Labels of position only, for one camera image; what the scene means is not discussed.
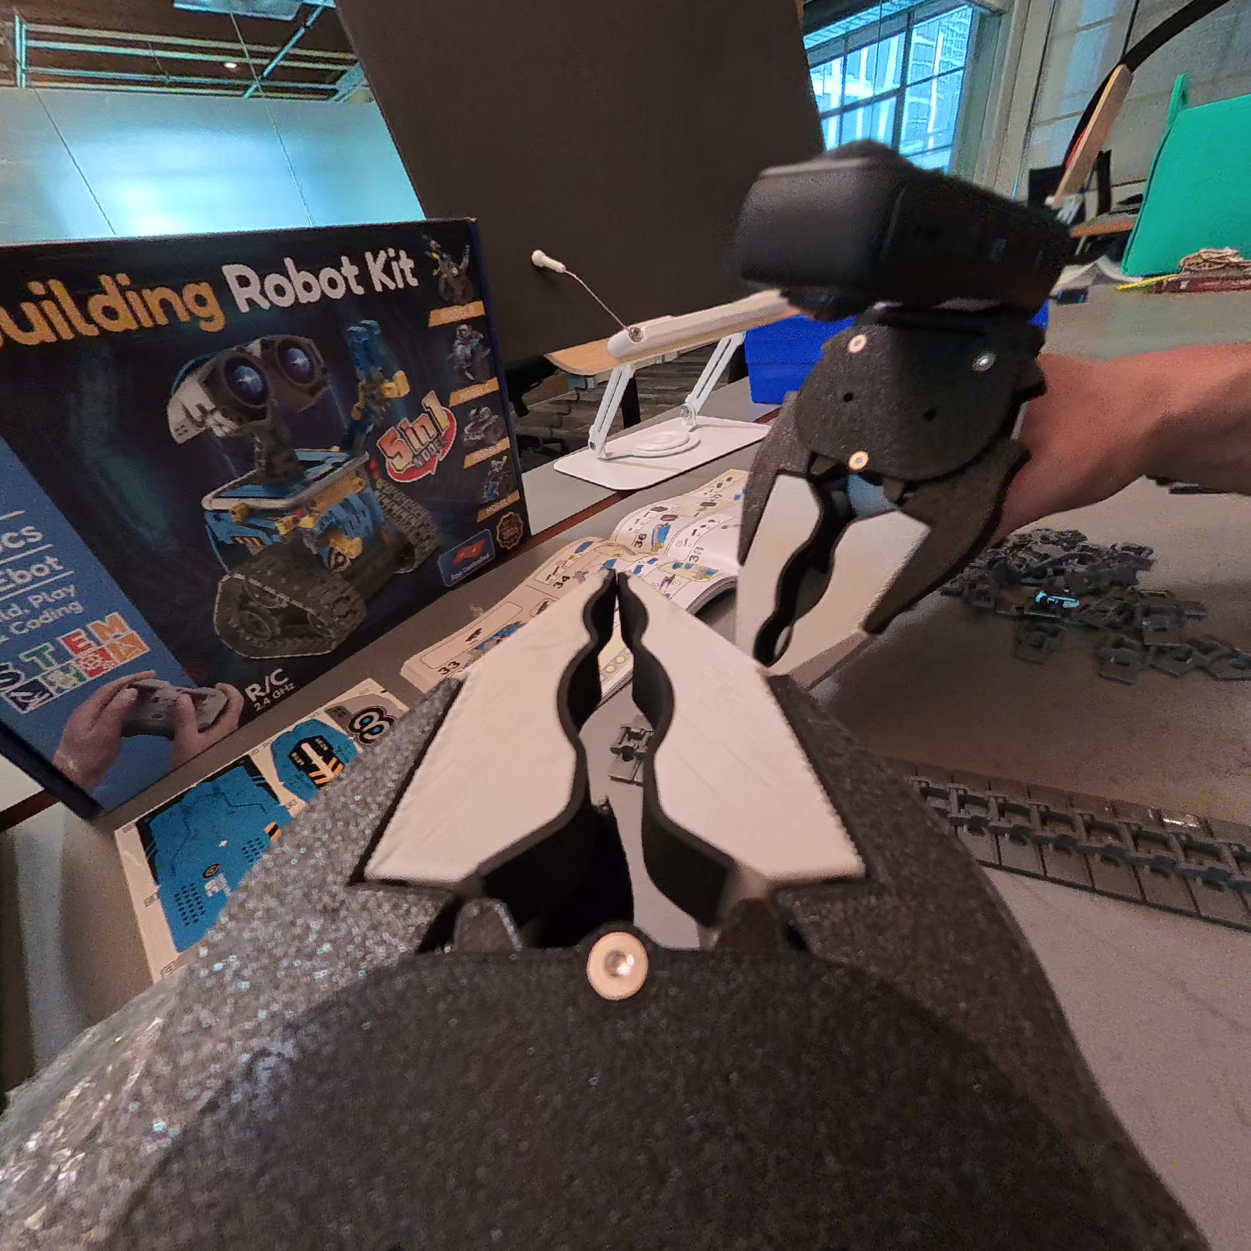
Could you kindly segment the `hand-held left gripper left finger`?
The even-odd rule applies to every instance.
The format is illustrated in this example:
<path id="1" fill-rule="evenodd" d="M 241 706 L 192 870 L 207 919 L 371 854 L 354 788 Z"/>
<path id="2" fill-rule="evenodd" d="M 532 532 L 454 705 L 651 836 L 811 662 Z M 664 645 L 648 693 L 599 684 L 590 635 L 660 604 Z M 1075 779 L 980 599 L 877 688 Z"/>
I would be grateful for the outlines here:
<path id="1" fill-rule="evenodd" d="M 615 577 L 591 574 L 473 665 L 365 864 L 368 882 L 566 895 L 591 860 L 581 729 L 602 700 Z"/>

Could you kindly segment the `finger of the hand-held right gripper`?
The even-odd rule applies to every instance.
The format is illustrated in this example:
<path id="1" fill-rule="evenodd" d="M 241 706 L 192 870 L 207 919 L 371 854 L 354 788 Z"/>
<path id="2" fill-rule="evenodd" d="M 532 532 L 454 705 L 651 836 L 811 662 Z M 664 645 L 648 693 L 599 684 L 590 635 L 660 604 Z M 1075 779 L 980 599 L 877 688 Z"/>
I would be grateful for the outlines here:
<path id="1" fill-rule="evenodd" d="M 865 621 L 929 529 L 901 511 L 849 525 L 834 547 L 828 581 L 820 589 L 809 583 L 801 592 L 800 617 L 771 675 L 807 690 L 870 642 Z"/>
<path id="2" fill-rule="evenodd" d="M 832 489 L 791 474 L 773 481 L 750 544 L 750 656 L 759 665 L 783 659 L 798 620 L 823 598 L 852 520 L 841 481 Z"/>

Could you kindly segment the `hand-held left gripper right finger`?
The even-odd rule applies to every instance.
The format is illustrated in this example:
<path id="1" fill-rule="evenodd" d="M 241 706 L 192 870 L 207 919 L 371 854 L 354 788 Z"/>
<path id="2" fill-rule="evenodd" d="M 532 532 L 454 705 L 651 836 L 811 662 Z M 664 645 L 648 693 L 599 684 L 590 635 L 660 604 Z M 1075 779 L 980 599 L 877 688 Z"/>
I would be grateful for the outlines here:
<path id="1" fill-rule="evenodd" d="M 642 846 L 651 882 L 700 927 L 743 900 L 859 882 L 867 869 L 764 669 L 618 575 L 631 694 L 651 724 Z"/>

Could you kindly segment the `pile of grey track links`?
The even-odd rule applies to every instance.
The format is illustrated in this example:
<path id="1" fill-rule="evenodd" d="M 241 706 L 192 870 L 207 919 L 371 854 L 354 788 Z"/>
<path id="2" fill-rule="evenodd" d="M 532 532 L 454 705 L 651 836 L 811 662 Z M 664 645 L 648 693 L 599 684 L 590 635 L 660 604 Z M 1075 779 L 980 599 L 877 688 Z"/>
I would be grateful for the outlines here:
<path id="1" fill-rule="evenodd" d="M 941 596 L 1011 626 L 1011 657 L 1045 666 L 1084 647 L 1099 678 L 1132 686 L 1148 674 L 1246 683 L 1246 648 L 1200 632 L 1203 604 L 1142 586 L 1154 550 L 1091 543 L 1075 529 L 1038 526 L 975 557 Z"/>

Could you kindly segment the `single grey track link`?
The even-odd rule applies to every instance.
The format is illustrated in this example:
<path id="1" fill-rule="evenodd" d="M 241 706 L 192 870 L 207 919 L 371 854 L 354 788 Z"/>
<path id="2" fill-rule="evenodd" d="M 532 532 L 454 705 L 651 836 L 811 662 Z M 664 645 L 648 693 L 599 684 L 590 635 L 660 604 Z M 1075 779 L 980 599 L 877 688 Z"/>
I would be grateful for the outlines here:
<path id="1" fill-rule="evenodd" d="M 609 745 L 606 775 L 621 785 L 642 787 L 652 751 L 652 727 L 639 715 L 622 724 Z"/>

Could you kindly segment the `person's right forearm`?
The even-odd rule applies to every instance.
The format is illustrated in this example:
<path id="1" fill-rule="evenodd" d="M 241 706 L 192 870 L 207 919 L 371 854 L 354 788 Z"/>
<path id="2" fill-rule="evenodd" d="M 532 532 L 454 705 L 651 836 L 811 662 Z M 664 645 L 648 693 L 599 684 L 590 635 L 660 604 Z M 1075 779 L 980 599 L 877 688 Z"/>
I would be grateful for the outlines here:
<path id="1" fill-rule="evenodd" d="M 1249 495 L 1249 346 L 1230 343 L 1099 362 L 1103 499 L 1139 478 Z"/>

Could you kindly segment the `grey desk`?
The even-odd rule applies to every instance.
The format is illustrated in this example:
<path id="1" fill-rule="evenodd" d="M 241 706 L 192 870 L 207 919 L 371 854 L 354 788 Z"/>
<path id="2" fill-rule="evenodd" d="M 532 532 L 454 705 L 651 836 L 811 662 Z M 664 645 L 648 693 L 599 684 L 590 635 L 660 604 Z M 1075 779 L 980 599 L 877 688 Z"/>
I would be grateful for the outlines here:
<path id="1" fill-rule="evenodd" d="M 618 575 L 573 890 L 365 879 L 439 683 L 156 982 L 37 1248 L 1211 1248 L 1002 894 L 797 683 L 759 665 L 865 878 L 722 927 L 652 884 Z"/>

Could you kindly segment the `person's right hand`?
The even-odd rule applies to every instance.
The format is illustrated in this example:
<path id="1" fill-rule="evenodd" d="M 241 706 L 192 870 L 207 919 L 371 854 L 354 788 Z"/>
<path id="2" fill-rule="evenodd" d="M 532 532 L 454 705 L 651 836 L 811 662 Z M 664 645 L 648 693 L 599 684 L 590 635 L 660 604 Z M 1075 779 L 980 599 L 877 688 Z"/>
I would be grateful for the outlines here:
<path id="1" fill-rule="evenodd" d="M 1094 501 L 1100 450 L 1100 373 L 1096 364 L 1066 355 L 1038 359 L 1044 392 L 1026 406 L 1019 443 L 1027 458 L 1014 476 L 992 543 L 1056 513 Z"/>

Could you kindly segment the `blue storage bin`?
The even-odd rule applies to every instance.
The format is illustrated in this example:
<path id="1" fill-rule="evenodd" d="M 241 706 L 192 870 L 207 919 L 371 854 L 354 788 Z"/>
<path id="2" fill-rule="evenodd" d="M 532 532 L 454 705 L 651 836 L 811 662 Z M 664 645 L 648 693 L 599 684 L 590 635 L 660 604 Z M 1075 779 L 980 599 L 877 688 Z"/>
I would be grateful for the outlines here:
<path id="1" fill-rule="evenodd" d="M 1050 301 L 1042 303 L 1029 321 L 1044 337 L 1050 322 Z M 998 306 L 977 303 L 949 303 L 940 307 L 896 307 L 879 306 L 868 312 L 898 312 L 917 315 L 944 315 L 951 321 L 956 315 L 981 316 L 993 315 Z M 847 331 L 855 318 L 837 321 L 814 321 L 807 316 L 794 316 L 780 322 L 756 327 L 744 334 L 743 352 L 746 377 L 752 385 L 752 395 L 758 403 L 780 403 L 786 394 L 803 388 L 807 376 L 817 364 L 823 346 L 837 334 Z M 993 365 L 995 355 L 989 349 L 978 349 L 974 355 L 974 371 L 984 371 Z"/>

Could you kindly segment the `white book stand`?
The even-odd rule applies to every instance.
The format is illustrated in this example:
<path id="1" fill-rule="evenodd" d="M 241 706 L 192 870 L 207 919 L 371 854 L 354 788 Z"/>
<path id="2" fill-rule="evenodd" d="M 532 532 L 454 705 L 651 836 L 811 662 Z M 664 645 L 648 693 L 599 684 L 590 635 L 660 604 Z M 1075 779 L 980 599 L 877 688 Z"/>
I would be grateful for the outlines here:
<path id="1" fill-rule="evenodd" d="M 594 361 L 573 367 L 579 377 L 606 373 L 604 392 L 588 432 L 585 453 L 575 453 L 558 468 L 563 476 L 610 490 L 636 490 L 649 473 L 674 476 L 762 440 L 755 428 L 740 422 L 704 416 L 703 409 L 725 376 L 731 358 L 746 334 L 798 313 L 780 291 L 753 292 L 734 303 L 680 316 L 654 318 L 637 324 L 618 319 L 618 333 L 591 344 Z M 637 426 L 610 440 L 612 422 L 637 373 L 664 358 L 713 344 L 713 352 L 674 417 L 655 426 Z M 736 434 L 713 435 L 716 428 L 740 428 Z"/>

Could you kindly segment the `blue sticker sheet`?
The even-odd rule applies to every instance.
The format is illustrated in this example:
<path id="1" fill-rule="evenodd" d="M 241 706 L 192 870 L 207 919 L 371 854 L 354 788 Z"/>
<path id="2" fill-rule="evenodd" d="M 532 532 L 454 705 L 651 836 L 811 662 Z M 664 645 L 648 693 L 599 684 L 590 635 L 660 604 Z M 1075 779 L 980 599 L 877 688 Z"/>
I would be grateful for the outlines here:
<path id="1" fill-rule="evenodd" d="M 289 823 L 406 712 L 362 681 L 115 830 L 152 982 L 207 934 Z"/>

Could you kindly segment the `brown flat box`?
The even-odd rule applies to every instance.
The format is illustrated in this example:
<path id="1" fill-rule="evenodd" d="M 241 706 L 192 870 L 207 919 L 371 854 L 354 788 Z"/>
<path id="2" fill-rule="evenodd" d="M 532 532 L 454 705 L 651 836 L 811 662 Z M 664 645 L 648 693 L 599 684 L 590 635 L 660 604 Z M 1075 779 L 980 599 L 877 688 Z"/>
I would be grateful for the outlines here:
<path id="1" fill-rule="evenodd" d="M 1249 292 L 1249 261 L 1181 270 L 1147 282 L 1148 294 Z"/>

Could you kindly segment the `wooden board stand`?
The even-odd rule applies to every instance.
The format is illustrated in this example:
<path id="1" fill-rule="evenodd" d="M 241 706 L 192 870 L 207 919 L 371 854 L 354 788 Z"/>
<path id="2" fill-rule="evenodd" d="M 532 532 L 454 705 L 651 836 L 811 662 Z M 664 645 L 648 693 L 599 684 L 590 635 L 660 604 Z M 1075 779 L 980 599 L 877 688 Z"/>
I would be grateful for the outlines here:
<path id="1" fill-rule="evenodd" d="M 1066 149 L 1057 188 L 1044 201 L 1044 206 L 1053 210 L 1060 221 L 1068 224 L 1074 221 L 1075 201 L 1084 196 L 1090 175 L 1105 148 L 1105 140 L 1117 124 L 1132 88 L 1135 70 L 1167 42 L 1223 6 L 1226 6 L 1226 2 L 1185 3 L 1161 24 L 1124 48 L 1081 114 Z"/>

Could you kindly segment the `robot kit box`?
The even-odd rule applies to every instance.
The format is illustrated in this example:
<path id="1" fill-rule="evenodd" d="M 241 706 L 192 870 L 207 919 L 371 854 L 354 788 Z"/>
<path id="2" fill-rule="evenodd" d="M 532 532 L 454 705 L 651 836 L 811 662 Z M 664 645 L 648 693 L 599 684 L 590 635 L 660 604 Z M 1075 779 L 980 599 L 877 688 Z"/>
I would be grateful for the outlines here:
<path id="1" fill-rule="evenodd" d="M 1 255 L 3 756 L 128 802 L 529 538 L 473 218 Z"/>

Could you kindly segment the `teal bin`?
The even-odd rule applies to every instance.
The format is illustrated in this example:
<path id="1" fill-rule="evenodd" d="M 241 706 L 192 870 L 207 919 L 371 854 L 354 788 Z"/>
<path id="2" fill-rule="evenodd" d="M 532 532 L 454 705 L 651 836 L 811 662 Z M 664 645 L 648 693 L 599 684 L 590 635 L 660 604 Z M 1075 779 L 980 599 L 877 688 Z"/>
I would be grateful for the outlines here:
<path id="1" fill-rule="evenodd" d="M 1182 73 L 1120 269 L 1164 276 L 1206 248 L 1249 258 L 1249 97 L 1191 105 Z"/>

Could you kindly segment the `black partition panel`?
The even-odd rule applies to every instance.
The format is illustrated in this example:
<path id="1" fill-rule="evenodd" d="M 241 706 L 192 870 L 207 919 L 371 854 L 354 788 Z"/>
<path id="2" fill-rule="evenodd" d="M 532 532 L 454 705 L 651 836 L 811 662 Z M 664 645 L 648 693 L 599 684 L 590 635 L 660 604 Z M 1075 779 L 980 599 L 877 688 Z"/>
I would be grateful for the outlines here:
<path id="1" fill-rule="evenodd" d="M 792 2 L 341 2 L 427 218 L 476 221 L 511 364 L 743 298 L 759 173 L 823 149 Z"/>

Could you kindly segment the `crumpled clear plastic bag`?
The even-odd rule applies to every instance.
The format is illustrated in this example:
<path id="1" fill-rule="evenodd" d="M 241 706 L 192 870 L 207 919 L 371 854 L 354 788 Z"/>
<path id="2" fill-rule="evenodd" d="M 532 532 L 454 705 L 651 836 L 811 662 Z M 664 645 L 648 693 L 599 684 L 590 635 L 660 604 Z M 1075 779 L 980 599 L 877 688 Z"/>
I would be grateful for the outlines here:
<path id="1" fill-rule="evenodd" d="M 117 1104 L 128 1105 L 180 980 L 150 986 L 88 1027 L 12 1094 L 3 1114 L 3 1248 L 37 1248 L 68 1193 L 91 1138 Z"/>

